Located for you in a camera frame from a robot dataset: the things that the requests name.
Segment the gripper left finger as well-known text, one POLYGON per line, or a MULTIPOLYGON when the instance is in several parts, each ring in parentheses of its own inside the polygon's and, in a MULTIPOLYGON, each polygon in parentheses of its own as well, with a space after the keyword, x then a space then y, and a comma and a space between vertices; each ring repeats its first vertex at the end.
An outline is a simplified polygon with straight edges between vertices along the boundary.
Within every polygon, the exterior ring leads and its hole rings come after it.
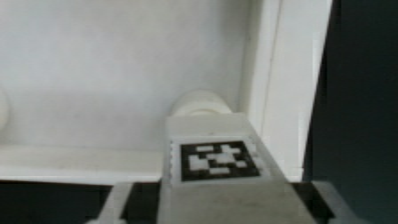
POLYGON ((87 224, 156 224, 160 183, 117 183, 87 224))

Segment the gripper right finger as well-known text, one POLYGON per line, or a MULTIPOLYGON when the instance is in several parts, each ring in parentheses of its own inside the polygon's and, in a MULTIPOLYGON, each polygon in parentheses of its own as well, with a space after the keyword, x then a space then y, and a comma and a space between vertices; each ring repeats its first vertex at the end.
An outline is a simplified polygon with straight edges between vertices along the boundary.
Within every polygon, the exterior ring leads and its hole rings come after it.
POLYGON ((325 181, 291 184, 316 224, 362 224, 334 185, 325 181))

